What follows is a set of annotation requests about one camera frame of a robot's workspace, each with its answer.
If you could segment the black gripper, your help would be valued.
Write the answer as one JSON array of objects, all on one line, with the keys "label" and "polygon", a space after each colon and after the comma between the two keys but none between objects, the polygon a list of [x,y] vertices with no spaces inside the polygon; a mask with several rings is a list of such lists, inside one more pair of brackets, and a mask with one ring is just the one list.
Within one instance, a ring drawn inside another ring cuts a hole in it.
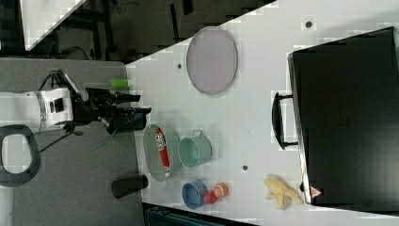
[{"label": "black gripper", "polygon": [[85,101],[81,94],[72,94],[72,131],[77,126],[89,125],[93,121],[102,122],[110,135],[134,131],[136,114],[147,115],[152,112],[151,107],[120,107],[123,103],[138,102],[139,95],[93,88],[86,88],[86,92],[88,98]]}]

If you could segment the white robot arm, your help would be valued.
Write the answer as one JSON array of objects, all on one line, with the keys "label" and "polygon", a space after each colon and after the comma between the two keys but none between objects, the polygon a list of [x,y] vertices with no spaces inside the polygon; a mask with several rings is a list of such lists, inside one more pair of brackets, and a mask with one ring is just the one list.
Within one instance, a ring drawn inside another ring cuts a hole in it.
[{"label": "white robot arm", "polygon": [[39,172],[41,149],[36,135],[55,130],[76,134],[75,128],[94,121],[108,134],[139,131],[146,126],[149,107],[124,107],[138,95],[87,88],[87,99],[72,89],[1,94],[1,185],[21,186]]}]

